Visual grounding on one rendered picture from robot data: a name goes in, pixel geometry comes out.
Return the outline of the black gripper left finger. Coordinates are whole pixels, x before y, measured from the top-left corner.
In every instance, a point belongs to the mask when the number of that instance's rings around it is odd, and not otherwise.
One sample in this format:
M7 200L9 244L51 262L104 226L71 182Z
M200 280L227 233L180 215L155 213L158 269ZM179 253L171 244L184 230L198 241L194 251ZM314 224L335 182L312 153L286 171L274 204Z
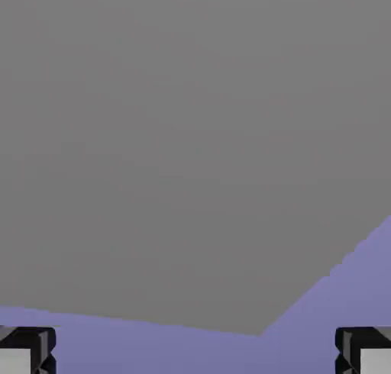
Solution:
M52 327L0 326L0 374L57 374Z

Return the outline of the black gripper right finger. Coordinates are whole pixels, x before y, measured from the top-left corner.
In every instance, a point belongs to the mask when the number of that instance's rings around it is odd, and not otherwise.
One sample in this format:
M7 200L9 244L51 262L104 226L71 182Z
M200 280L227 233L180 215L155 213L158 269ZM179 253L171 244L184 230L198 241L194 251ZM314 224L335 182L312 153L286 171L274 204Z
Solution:
M335 374L391 374L391 327L338 327Z

